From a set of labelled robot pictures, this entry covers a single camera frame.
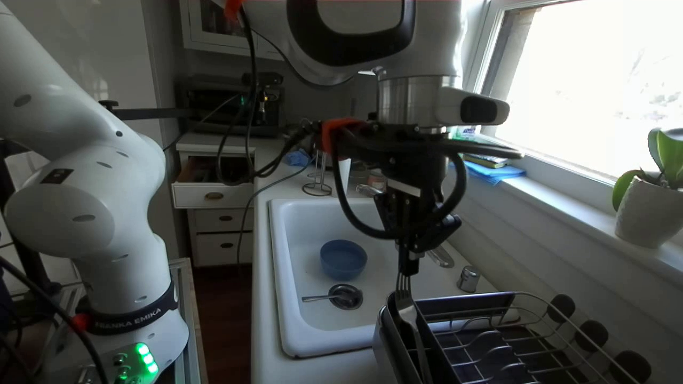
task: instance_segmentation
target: wire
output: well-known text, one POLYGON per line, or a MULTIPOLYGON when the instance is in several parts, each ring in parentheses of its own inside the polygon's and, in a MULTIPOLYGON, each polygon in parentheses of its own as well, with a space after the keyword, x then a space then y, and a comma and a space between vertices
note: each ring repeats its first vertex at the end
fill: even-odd
POLYGON ((21 322, 21 319, 5 306, 5 303, 2 303, 2 310, 12 319, 12 322, 14 322, 14 327, 12 327, 12 331, 17 331, 17 338, 14 338, 14 347, 18 347, 21 345, 21 339, 23 339, 23 322, 21 322))
POLYGON ((210 120, 219 110, 229 107, 233 100, 237 100, 241 94, 233 94, 230 99, 222 100, 216 110, 210 110, 204 117, 200 117, 196 123, 204 123, 210 120))
POLYGON ((242 115, 242 104, 238 107, 238 112, 237 112, 235 120, 230 121, 229 131, 219 137, 219 144, 218 144, 218 149, 216 149, 216 179, 219 179, 226 185, 241 183, 238 179, 229 183, 223 179, 223 175, 222 175, 222 149, 226 148, 229 134, 235 128, 235 123, 241 120, 241 115, 242 115))
POLYGON ((106 382, 106 372, 104 372, 102 359, 93 350, 90 338, 69 322, 68 313, 60 306, 55 306, 42 288, 39 288, 34 281, 30 281, 14 265, 0 259, 0 266, 3 271, 9 271, 10 275, 14 275, 23 286, 28 286, 42 303, 47 303, 65 322, 65 327, 83 341, 83 345, 84 345, 84 350, 98 372, 100 382, 106 382))
POLYGON ((304 127, 301 128, 299 132, 294 132, 281 148, 281 151, 268 162, 265 164, 263 168, 257 168, 253 175, 256 177, 268 177, 274 173, 274 168, 279 167, 281 158, 299 144, 303 141, 304 137, 311 137, 316 132, 313 127, 304 127))
POLYGON ((249 48, 249 70, 252 70, 252 78, 249 78, 249 120, 247 120, 247 132, 242 134, 242 154, 247 157, 247 168, 249 173, 253 171, 253 158, 249 157, 249 137, 252 137, 252 127, 253 127, 253 117, 256 117, 256 87, 257 87, 257 70, 256 70, 256 48, 253 48, 253 30, 252 30, 252 21, 249 21, 249 15, 242 10, 242 7, 238 7, 238 17, 241 17, 241 23, 242 23, 242 32, 245 32, 245 39, 247 39, 247 48, 249 48))
POLYGON ((307 167, 301 167, 299 171, 294 171, 294 173, 289 173, 289 175, 285 175, 285 177, 274 179, 272 183, 256 190, 256 192, 247 198, 247 202, 242 205, 242 212, 241 212, 241 219, 238 219, 237 265, 238 265, 238 255, 241 255, 241 234, 242 234, 242 229, 245 229, 245 222, 247 222, 247 212, 249 212, 253 198, 256 198, 259 192, 265 192, 265 190, 268 190, 268 189, 272 189, 272 185, 277 185, 277 183, 281 183, 281 181, 287 181, 287 179, 291 179, 291 177, 296 177, 296 175, 301 175, 304 168, 307 168, 307 167))
POLYGON ((14 361, 28 382, 39 382, 39 381, 30 373, 30 368, 25 366, 25 361, 21 361, 21 356, 14 352, 14 347, 10 347, 10 345, 5 344, 5 339, 0 338, 0 345, 2 345, 2 347, 5 350, 5 354, 9 354, 9 361, 5 361, 5 366, 2 368, 0 377, 5 375, 5 369, 10 368, 9 362, 14 361))
POLYGON ((465 168, 465 162, 460 161, 460 157, 456 154, 447 154, 447 158, 452 161, 454 164, 454 189, 449 192, 449 197, 446 198, 446 202, 430 212, 424 219, 411 224, 411 227, 404 227, 404 229, 391 229, 391 230, 379 230, 379 229, 372 229, 366 227, 365 222, 361 222, 356 218, 356 214, 351 212, 351 207, 347 205, 347 198, 345 198, 345 192, 341 189, 341 175, 339 175, 339 164, 334 162, 334 158, 339 158, 336 154, 336 141, 332 141, 332 148, 330 148, 330 158, 332 158, 332 179, 334 179, 334 189, 339 190, 339 205, 341 205, 341 212, 344 216, 347 218, 347 222, 351 222, 361 233, 368 234, 368 238, 375 238, 375 239, 399 239, 399 238, 405 238, 405 234, 411 234, 411 233, 422 233, 427 230, 428 227, 432 227, 436 222, 442 222, 456 205, 458 200, 463 198, 465 195, 465 189, 468 189, 468 168, 465 168))

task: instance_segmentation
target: window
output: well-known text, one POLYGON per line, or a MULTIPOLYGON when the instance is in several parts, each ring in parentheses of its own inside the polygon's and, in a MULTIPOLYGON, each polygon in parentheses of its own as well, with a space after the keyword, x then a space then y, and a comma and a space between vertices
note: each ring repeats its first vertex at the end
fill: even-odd
POLYGON ((508 100, 510 120, 484 132, 524 148, 532 162, 587 171, 580 185, 584 175, 652 168, 647 131, 683 127, 680 10, 679 0, 487 2, 468 82, 508 100))

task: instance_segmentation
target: kitchen sink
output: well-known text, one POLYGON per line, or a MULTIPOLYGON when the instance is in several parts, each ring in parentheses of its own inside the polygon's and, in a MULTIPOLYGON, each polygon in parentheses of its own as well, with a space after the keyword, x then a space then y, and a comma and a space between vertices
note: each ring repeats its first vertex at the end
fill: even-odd
MULTIPOLYGON (((350 205, 363 222, 381 229, 368 198, 350 205)), ((274 198, 268 202, 268 224, 281 350, 291 359, 310 359, 368 347, 377 313, 394 288, 394 244, 358 233, 336 198, 274 198), (366 251, 363 273, 347 281, 363 291, 363 306, 356 310, 339 310, 327 298, 301 301, 327 294, 336 285, 320 270, 320 247, 330 239, 353 241, 366 251)), ((449 270, 439 266, 432 256, 422 259, 420 273, 411 278, 416 298, 458 294, 456 273, 465 260, 456 255, 452 259, 449 270)))

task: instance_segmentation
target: green leaf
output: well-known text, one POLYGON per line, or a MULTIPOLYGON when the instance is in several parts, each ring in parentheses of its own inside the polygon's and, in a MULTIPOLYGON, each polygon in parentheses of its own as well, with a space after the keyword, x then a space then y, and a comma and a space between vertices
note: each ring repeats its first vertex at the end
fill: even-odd
POLYGON ((642 171, 627 171, 627 173, 622 173, 617 181, 615 181, 615 190, 613 190, 613 209, 615 212, 618 212, 618 205, 620 205, 620 200, 622 200, 622 195, 626 195, 626 190, 627 190, 627 185, 632 183, 632 179, 636 177, 636 175, 642 175, 642 171))
POLYGON ((670 189, 683 189, 683 139, 679 131, 650 131, 647 144, 666 183, 670 189))

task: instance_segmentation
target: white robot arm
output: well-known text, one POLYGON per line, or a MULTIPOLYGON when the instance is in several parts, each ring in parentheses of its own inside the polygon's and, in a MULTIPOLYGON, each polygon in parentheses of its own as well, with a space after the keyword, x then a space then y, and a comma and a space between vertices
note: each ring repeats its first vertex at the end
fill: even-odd
POLYGON ((334 85, 358 70, 460 78, 458 0, 245 0, 245 10, 310 84, 334 85))
MULTIPOLYGON (((76 265, 84 331, 111 382, 153 382, 188 341, 164 241, 147 222, 164 154, 92 100, 2 2, 0 48, 0 137, 49 161, 5 202, 5 224, 32 249, 76 265), (132 361, 136 345, 150 366, 132 361)), ((49 381, 72 382, 90 366, 68 345, 49 381)))

